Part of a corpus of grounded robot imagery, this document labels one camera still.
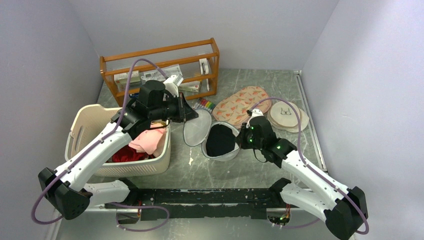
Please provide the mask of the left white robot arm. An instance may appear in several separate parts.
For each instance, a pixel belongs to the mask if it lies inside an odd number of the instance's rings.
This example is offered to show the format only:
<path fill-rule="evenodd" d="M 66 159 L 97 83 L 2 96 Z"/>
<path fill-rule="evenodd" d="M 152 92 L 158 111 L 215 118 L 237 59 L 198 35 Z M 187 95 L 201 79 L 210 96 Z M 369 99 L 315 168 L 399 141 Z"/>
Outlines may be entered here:
<path fill-rule="evenodd" d="M 58 166 L 41 170 L 38 180 L 42 189 L 36 200 L 31 218 L 36 218 L 36 209 L 45 198 L 61 215 L 59 219 L 72 220 L 89 206 L 121 203 L 126 208 L 134 207 L 139 194 L 121 180 L 102 184 L 90 190 L 86 183 L 90 177 L 118 150 L 128 145 L 141 133 L 152 130 L 154 121 L 185 123 L 198 118 L 198 113 L 187 103 L 182 92 L 172 92 L 176 86 L 157 80 L 148 81 L 110 120 L 100 134 L 73 158 Z"/>

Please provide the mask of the pack of coloured markers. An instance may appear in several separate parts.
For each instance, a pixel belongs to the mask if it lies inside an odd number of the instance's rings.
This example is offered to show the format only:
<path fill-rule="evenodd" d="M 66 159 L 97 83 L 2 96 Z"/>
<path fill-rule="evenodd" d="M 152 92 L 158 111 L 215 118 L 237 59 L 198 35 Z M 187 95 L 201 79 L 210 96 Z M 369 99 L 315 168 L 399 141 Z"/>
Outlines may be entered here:
<path fill-rule="evenodd" d="M 210 114 L 213 112 L 214 108 L 216 107 L 216 104 L 214 104 L 213 102 L 201 97 L 198 98 L 197 101 L 193 104 L 192 108 L 194 110 L 198 110 L 198 109 L 204 109 L 206 111 L 208 111 Z"/>

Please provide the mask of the cream plastic laundry basket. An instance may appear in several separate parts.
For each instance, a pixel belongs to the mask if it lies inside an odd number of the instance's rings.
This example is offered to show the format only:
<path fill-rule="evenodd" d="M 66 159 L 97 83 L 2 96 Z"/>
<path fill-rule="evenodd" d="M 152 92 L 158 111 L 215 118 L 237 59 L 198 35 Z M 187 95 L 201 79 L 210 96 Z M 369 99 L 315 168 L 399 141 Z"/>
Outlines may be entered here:
<path fill-rule="evenodd" d="M 67 137 L 64 157 L 69 161 L 85 146 L 97 137 L 111 118 L 120 110 L 119 107 L 104 108 L 100 104 L 82 107 L 73 121 Z M 165 129 L 165 135 L 158 145 L 158 152 L 152 159 L 131 162 L 106 162 L 95 173 L 98 177 L 137 177 L 155 175 L 165 172 L 171 157 L 171 128 Z"/>

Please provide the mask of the small white red box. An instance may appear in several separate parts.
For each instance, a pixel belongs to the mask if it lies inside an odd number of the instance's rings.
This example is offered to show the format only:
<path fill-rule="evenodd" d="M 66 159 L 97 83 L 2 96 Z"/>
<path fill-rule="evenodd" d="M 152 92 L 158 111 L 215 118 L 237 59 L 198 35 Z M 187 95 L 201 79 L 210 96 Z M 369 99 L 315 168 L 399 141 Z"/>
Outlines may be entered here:
<path fill-rule="evenodd" d="M 201 81 L 191 81 L 186 83 L 181 83 L 178 87 L 181 91 L 199 93 L 201 91 L 202 82 Z"/>

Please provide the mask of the black bra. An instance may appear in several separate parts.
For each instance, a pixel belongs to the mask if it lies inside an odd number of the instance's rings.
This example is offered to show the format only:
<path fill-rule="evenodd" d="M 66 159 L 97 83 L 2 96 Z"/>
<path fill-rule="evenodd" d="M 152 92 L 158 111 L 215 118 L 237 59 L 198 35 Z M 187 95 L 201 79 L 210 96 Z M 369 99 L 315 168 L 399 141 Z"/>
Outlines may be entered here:
<path fill-rule="evenodd" d="M 211 127 L 207 141 L 206 153 L 210 157 L 223 156 L 235 149 L 235 139 L 232 129 L 223 124 Z"/>

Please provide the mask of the peach patterned laundry bag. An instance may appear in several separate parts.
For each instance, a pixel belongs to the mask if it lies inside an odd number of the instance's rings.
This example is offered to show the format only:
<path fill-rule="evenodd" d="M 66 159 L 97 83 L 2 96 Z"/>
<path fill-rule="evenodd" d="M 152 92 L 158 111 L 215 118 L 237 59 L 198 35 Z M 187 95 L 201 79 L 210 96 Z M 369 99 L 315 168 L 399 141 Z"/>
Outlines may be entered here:
<path fill-rule="evenodd" d="M 221 122 L 227 122 L 240 129 L 242 123 L 249 119 L 250 110 L 259 101 L 269 98 L 259 86 L 247 86 L 219 102 L 212 111 L 212 116 Z"/>

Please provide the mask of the pink cloth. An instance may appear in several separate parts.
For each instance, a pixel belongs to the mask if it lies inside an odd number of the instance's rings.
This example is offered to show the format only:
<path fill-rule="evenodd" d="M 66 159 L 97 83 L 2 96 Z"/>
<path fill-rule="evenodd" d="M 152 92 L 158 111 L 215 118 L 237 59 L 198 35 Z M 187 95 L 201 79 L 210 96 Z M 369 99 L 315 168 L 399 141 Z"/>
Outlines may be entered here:
<path fill-rule="evenodd" d="M 167 128 L 161 123 L 155 123 L 151 127 L 152 130 L 143 131 L 128 146 L 137 153 L 147 153 L 157 158 L 163 152 Z"/>

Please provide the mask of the cream round laundry bag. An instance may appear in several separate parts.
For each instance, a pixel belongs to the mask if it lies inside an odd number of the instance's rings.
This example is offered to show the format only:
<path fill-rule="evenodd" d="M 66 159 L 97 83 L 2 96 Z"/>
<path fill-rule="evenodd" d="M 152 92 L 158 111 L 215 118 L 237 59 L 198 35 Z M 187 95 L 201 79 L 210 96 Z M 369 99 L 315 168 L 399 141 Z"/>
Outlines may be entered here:
<path fill-rule="evenodd" d="M 308 115 L 293 102 L 289 102 L 294 110 L 285 102 L 276 102 L 267 112 L 267 118 L 271 125 L 278 130 L 285 130 L 290 133 L 299 132 L 299 122 L 296 113 L 300 119 L 300 130 L 303 131 L 309 124 Z"/>

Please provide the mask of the white mesh laundry bag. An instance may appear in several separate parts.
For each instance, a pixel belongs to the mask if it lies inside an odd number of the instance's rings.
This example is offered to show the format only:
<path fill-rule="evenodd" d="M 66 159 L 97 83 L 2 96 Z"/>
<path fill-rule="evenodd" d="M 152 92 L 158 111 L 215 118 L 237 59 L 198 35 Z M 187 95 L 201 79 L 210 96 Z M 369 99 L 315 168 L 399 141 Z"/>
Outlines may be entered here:
<path fill-rule="evenodd" d="M 186 145 L 190 147 L 200 146 L 202 154 L 211 160 L 219 161 L 219 162 L 227 162 L 236 157 L 236 155 L 240 151 L 240 147 L 236 143 L 235 139 L 235 148 L 233 151 L 221 155 L 212 157 L 207 155 L 206 151 L 206 141 L 208 139 L 211 128 L 214 125 L 225 125 L 232 129 L 232 132 L 235 137 L 239 134 L 239 130 L 233 125 L 224 122 L 224 121 L 215 121 L 213 122 L 211 114 L 205 109 L 196 109 L 198 113 L 198 118 L 192 119 L 184 123 L 183 127 L 183 139 Z"/>

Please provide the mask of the white box on shelf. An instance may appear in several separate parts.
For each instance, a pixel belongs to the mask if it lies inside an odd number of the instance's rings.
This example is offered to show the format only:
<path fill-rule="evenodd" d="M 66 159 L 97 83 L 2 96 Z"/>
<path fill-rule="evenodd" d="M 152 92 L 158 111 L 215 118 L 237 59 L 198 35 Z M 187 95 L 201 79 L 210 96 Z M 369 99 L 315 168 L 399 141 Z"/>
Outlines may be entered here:
<path fill-rule="evenodd" d="M 122 89 L 122 88 L 125 88 L 126 87 L 126 84 L 127 84 L 127 81 L 128 81 L 128 75 L 129 75 L 129 73 L 127 72 L 127 73 L 115 74 L 113 76 L 114 83 L 116 84 L 116 86 L 119 89 Z M 129 81 L 129 86 L 130 87 L 131 86 L 135 86 L 135 85 L 137 85 L 139 83 L 141 83 L 140 73 L 139 73 L 138 70 L 134 70 L 131 73 L 131 78 L 130 78 L 130 81 Z"/>

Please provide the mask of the white upright box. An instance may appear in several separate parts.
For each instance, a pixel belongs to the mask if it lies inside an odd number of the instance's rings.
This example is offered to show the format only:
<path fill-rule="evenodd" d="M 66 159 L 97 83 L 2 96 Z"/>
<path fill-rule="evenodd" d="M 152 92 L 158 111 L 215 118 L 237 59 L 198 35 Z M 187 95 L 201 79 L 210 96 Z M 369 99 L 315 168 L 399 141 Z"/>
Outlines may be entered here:
<path fill-rule="evenodd" d="M 207 58 L 199 59 L 200 75 L 206 76 L 210 72 L 209 63 Z M 206 78 L 206 89 L 210 90 L 209 78 Z"/>

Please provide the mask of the white packet on shelf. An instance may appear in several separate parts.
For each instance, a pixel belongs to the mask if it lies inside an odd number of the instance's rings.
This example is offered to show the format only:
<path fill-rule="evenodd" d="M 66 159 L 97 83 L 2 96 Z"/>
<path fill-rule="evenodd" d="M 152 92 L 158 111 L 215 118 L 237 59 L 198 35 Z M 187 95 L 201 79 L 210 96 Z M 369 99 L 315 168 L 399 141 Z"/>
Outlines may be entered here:
<path fill-rule="evenodd" d="M 164 82 L 171 75 L 182 75 L 182 71 L 179 64 L 170 65 L 168 67 L 161 68 L 161 70 L 163 73 L 165 73 L 165 75 L 163 75 L 159 70 L 144 71 L 140 76 L 141 82 L 143 84 L 150 80 Z"/>

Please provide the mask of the orange wooden shelf rack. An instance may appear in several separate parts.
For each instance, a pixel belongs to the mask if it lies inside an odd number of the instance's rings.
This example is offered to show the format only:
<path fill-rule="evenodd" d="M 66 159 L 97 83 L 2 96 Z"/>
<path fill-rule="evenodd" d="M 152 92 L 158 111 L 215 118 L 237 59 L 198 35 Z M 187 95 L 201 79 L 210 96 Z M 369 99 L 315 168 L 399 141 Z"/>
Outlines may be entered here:
<path fill-rule="evenodd" d="M 134 51 L 99 57 L 99 69 L 105 84 L 109 88 L 118 106 L 124 102 L 124 90 L 119 90 L 114 82 L 114 75 L 128 73 L 133 62 L 139 58 L 147 59 L 160 68 L 179 65 L 183 82 L 204 81 L 209 79 L 210 90 L 188 95 L 187 100 L 213 96 L 218 91 L 220 50 L 216 40 L 211 37 L 205 40 Z M 200 74 L 199 59 L 207 58 L 209 74 Z"/>

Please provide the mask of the red cloth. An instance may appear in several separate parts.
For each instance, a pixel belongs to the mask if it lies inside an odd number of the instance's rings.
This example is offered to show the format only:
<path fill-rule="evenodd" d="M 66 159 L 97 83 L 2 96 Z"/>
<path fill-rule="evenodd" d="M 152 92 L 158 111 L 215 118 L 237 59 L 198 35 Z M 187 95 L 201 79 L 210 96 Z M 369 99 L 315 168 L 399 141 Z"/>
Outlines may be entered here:
<path fill-rule="evenodd" d="M 126 163 L 142 161 L 148 158 L 149 155 L 146 152 L 137 152 L 134 148 L 124 146 L 111 157 L 112 163 Z"/>

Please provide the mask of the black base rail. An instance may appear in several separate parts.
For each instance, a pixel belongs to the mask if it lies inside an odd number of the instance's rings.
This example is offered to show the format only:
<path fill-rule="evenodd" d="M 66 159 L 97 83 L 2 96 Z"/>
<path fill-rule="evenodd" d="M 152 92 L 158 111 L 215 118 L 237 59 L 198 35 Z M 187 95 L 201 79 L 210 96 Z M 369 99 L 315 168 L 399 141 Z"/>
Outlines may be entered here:
<path fill-rule="evenodd" d="M 117 205 L 105 206 L 108 209 L 141 207 L 141 221 L 237 217 L 265 220 L 272 210 L 284 213 L 290 208 L 273 188 L 138 188 Z"/>

